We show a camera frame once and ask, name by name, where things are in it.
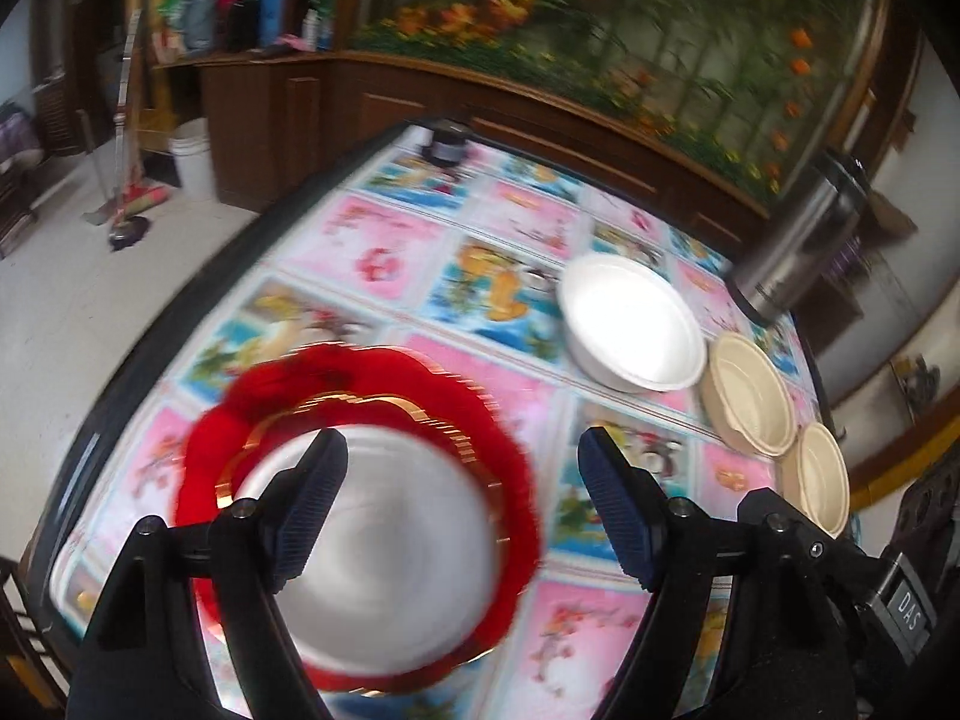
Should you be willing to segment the small black jar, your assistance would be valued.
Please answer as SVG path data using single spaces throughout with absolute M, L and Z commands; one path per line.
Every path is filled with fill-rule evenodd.
M 460 166 L 467 159 L 471 136 L 472 131 L 462 122 L 436 121 L 428 140 L 420 146 L 421 158 L 443 169 Z

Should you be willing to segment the grey kettle on counter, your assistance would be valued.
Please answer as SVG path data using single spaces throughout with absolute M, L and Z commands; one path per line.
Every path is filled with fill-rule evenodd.
M 217 0 L 184 0 L 182 39 L 185 54 L 202 55 L 215 44 Z

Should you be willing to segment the white bowl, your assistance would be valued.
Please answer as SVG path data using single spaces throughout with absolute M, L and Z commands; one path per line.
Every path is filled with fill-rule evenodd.
M 592 380 L 624 394 L 678 392 L 700 380 L 703 332 L 651 268 L 620 255 L 581 255 L 563 268 L 556 302 L 568 353 Z
M 347 474 L 308 564 L 277 596 L 324 689 L 441 660 L 467 642 L 498 582 L 490 506 L 459 460 L 390 427 L 340 432 Z

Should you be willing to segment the steel thermos jug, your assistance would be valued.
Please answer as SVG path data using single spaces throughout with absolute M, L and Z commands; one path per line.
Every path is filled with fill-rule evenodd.
M 734 304 L 760 327 L 791 312 L 853 235 L 869 190 L 861 161 L 823 148 L 799 172 L 758 242 L 724 275 Z

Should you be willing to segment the wooden side counter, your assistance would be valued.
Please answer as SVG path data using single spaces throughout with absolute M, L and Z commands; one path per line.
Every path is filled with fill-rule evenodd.
M 428 60 L 371 54 L 213 55 L 160 65 L 171 114 L 205 117 L 215 185 L 262 211 L 409 125 L 509 149 L 654 211 L 729 257 L 770 213 L 672 146 L 532 86 Z

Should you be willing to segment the beige bowl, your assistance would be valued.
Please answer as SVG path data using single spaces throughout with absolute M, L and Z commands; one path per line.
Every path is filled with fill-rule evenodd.
M 709 424 L 743 455 L 779 458 L 797 434 L 786 383 L 765 353 L 740 333 L 718 335 L 698 383 Z
M 833 434 L 814 421 L 797 433 L 779 461 L 782 497 L 832 538 L 850 516 L 850 478 Z

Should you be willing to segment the colourful fruit tablecloth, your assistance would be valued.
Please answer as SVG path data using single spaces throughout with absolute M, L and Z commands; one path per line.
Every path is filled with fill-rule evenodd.
M 765 457 L 739 454 L 709 426 L 695 388 L 628 395 L 592 380 L 568 353 L 556 282 L 583 254 L 619 254 L 669 281 L 707 337 L 742 333 L 776 367 L 797 421 L 820 418 L 791 319 L 761 328 L 729 298 L 726 259 L 659 216 L 583 177 L 472 143 L 462 166 L 421 158 L 407 128 L 329 192 L 285 200 L 286 229 L 236 236 L 195 273 L 135 343 L 65 458 L 37 564 L 65 631 L 85 632 L 133 523 L 210 511 L 252 461 L 200 463 L 189 437 L 242 374 L 325 346 L 373 372 L 382 392 L 443 411 L 475 437 L 489 422 L 529 467 L 544 557 L 519 619 L 493 652 L 410 694 L 332 692 L 343 718 L 586 718 L 599 707 L 646 595 L 615 564 L 574 463 L 574 441 L 607 427 L 672 496 L 732 517 L 773 483 Z

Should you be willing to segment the white bucket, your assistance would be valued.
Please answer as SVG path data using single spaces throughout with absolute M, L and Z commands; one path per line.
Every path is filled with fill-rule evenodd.
M 179 125 L 169 138 L 169 149 L 185 192 L 197 199 L 216 200 L 217 184 L 205 117 Z

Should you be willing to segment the blue container on counter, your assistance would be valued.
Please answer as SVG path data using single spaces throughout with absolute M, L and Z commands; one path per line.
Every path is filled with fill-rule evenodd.
M 259 47 L 271 46 L 281 34 L 285 18 L 285 0 L 260 0 Z

